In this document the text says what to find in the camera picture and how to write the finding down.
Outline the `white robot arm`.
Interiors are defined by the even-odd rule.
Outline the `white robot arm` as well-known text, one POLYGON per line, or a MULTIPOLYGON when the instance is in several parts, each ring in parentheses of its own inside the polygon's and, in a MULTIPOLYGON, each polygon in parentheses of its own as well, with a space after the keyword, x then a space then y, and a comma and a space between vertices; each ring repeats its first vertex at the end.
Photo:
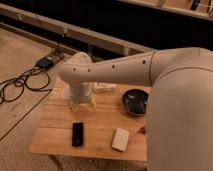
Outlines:
POLYGON ((213 171, 213 51, 154 50, 96 63, 78 52, 59 76, 77 103, 91 96, 91 82, 149 87, 148 171, 213 171))

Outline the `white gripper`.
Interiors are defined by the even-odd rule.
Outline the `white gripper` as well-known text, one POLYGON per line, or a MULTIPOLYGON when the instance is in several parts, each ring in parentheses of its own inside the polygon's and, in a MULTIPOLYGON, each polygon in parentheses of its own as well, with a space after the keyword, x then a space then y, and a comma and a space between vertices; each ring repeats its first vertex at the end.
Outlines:
POLYGON ((92 94, 92 83, 70 83, 69 88, 70 109, 73 112, 76 112, 80 106, 84 106, 92 110, 96 109, 96 103, 92 94))

